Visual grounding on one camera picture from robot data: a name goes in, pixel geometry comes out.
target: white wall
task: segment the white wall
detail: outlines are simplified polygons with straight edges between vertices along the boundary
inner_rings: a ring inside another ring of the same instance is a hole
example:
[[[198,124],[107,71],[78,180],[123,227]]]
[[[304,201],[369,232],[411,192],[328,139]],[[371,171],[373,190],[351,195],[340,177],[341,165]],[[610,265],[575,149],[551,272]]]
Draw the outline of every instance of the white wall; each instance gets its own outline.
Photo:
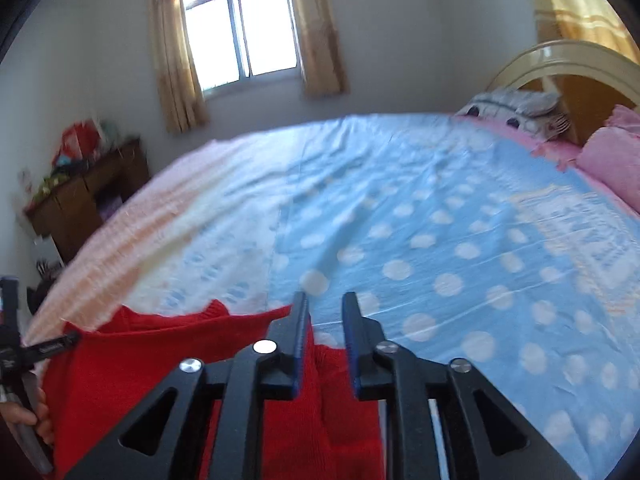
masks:
[[[101,116],[142,134],[152,170],[206,140],[351,113],[436,111],[450,94],[438,0],[332,0],[351,93],[307,100],[302,80],[256,82],[207,102],[211,124],[166,133],[150,60],[146,0],[91,0]]]
[[[0,273],[20,277],[22,291],[39,278],[12,197],[18,172],[28,168],[39,183],[64,128],[89,116],[83,13],[67,0],[42,0],[0,64]]]
[[[461,108],[498,71],[537,43],[532,0],[440,0],[454,59],[450,110]]]

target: person's hand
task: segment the person's hand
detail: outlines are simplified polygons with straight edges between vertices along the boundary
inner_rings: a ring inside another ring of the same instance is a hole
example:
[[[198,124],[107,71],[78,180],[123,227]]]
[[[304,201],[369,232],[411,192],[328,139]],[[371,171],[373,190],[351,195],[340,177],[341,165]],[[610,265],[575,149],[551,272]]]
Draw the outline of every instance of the person's hand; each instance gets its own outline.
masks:
[[[31,413],[15,402],[0,402],[0,415],[10,424],[25,424],[26,426],[36,426],[36,433],[44,442],[53,446],[53,426],[49,418],[49,408],[46,405],[46,396],[41,389],[38,389],[38,400],[36,412]]]

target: window frame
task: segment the window frame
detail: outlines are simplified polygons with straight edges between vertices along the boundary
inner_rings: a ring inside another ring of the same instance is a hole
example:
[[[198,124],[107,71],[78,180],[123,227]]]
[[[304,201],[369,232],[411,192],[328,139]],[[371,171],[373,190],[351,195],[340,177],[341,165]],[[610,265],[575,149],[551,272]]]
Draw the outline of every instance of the window frame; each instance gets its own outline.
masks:
[[[185,6],[185,12],[187,10],[191,10],[197,6],[206,4],[208,2],[212,2],[213,0],[194,0],[189,5]],[[218,92],[221,89],[229,88],[230,86],[234,86],[236,84],[240,84],[242,82],[247,82],[249,80],[255,81],[257,78],[264,79],[265,81],[269,80],[278,80],[279,76],[285,76],[289,74],[297,74],[300,72],[300,50],[298,47],[298,36],[296,34],[296,22],[293,17],[293,8],[291,0],[287,0],[287,10],[289,11],[289,21],[291,24],[291,33],[293,35],[293,41],[296,51],[296,65],[288,68],[281,68],[279,70],[274,70],[272,72],[265,72],[263,74],[254,75],[252,67],[251,67],[251,56],[249,54],[249,44],[247,43],[246,38],[246,30],[244,28],[244,16],[242,15],[242,0],[238,0],[238,15],[240,17],[240,29],[242,30],[242,40],[244,43],[244,51],[246,53],[246,62],[248,67],[249,75],[244,74],[244,66],[242,65],[242,53],[240,49],[240,40],[238,38],[238,28],[236,25],[236,13],[234,12],[234,1],[226,0],[226,5],[229,12],[229,18],[231,22],[231,32],[234,38],[234,50],[236,52],[236,63],[238,64],[238,74],[239,78],[236,81],[230,81],[228,83],[224,83],[220,86],[213,86],[211,88],[204,89],[203,92],[205,94],[211,94],[214,92]]]

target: wooden desk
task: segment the wooden desk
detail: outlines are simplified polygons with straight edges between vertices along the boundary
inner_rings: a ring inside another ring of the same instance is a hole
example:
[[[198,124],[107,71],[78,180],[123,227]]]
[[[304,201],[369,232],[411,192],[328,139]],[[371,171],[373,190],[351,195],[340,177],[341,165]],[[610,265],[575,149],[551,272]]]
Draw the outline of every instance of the wooden desk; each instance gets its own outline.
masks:
[[[53,238],[67,263],[103,224],[98,213],[100,200],[119,195],[126,202],[149,178],[140,140],[130,140],[54,188],[42,202],[25,210],[25,215],[36,234]]]

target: brown curtain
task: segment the brown curtain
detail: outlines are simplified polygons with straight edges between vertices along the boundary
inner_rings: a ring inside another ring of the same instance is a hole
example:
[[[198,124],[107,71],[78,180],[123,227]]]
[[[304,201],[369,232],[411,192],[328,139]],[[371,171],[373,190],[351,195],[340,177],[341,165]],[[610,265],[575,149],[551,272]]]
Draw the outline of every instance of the brown curtain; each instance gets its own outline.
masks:
[[[305,91],[310,96],[348,91],[329,0],[293,0]]]
[[[534,0],[534,4],[539,41],[591,41],[640,62],[636,42],[607,0]]]
[[[181,134],[209,122],[182,0],[149,0],[149,28],[166,127]]]

